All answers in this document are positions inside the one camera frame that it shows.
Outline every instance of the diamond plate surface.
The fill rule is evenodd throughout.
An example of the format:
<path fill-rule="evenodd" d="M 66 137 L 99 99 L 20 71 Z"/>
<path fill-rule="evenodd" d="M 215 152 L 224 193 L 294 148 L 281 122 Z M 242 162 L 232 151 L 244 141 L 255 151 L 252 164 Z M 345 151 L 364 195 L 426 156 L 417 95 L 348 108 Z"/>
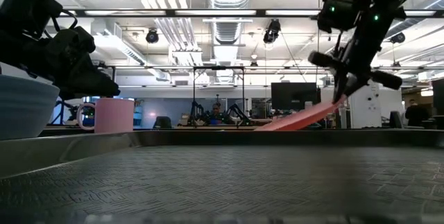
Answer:
<path fill-rule="evenodd" d="M 132 148 L 0 180 L 0 214 L 444 213 L 443 151 Z"/>

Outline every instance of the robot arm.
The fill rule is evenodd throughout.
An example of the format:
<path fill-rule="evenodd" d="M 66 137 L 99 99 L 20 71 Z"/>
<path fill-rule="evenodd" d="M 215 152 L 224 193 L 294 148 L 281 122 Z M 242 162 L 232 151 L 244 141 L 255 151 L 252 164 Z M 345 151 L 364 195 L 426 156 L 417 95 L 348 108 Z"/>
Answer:
<path fill-rule="evenodd" d="M 61 13 L 74 18 L 60 30 Z M 52 19 L 57 30 L 45 30 Z M 116 96 L 119 86 L 93 64 L 94 38 L 77 26 L 73 14 L 55 0 L 4 0 L 0 6 L 0 62 L 23 69 L 30 76 L 52 80 L 64 100 L 82 96 Z"/>
<path fill-rule="evenodd" d="M 399 89 L 402 79 L 382 71 L 371 71 L 370 64 L 381 49 L 395 18 L 405 19 L 401 5 L 406 0 L 324 0 L 318 15 L 318 27 L 332 32 L 332 28 L 348 31 L 356 28 L 346 46 L 338 44 L 333 55 L 313 52 L 309 61 L 321 67 L 329 67 L 334 75 L 334 98 L 337 102 L 344 94 L 349 96 L 367 85 L 369 79 L 391 89 Z"/>

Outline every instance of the pink object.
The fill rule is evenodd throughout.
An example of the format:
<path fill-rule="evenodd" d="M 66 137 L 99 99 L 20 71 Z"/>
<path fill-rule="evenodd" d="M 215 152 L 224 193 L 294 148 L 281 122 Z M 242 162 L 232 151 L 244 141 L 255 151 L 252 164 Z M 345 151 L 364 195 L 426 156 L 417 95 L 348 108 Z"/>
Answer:
<path fill-rule="evenodd" d="M 90 106 L 96 109 L 94 127 L 85 127 L 82 121 L 82 109 Z M 83 130 L 95 133 L 118 133 L 133 131 L 134 101 L 119 98 L 100 98 L 96 105 L 82 104 L 77 111 L 77 122 Z"/>
<path fill-rule="evenodd" d="M 347 96 L 344 95 L 336 103 L 318 103 L 307 110 L 293 113 L 281 119 L 273 120 L 271 123 L 258 127 L 255 130 L 300 130 L 312 123 L 316 123 L 317 121 L 319 121 L 319 119 L 326 117 L 329 113 L 338 108 L 338 106 L 346 99 Z"/>

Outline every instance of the pink cup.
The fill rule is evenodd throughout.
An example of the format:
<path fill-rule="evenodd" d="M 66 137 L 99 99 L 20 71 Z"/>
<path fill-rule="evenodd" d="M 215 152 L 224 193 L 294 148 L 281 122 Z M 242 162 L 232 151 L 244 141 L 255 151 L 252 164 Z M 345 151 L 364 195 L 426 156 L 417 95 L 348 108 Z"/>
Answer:
<path fill-rule="evenodd" d="M 90 106 L 96 109 L 94 127 L 85 127 L 82 121 L 82 108 Z M 77 111 L 77 122 L 83 130 L 95 133 L 118 133 L 133 131 L 134 101 L 119 98 L 100 98 L 96 105 L 84 103 Z"/>

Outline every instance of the computer monitor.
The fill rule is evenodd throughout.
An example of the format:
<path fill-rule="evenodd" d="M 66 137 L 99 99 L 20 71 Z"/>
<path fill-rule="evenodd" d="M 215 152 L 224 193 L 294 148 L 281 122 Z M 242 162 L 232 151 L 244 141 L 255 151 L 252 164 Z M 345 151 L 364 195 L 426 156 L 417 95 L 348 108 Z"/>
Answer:
<path fill-rule="evenodd" d="M 305 102 L 318 103 L 316 83 L 271 83 L 271 107 L 275 110 L 303 110 Z"/>

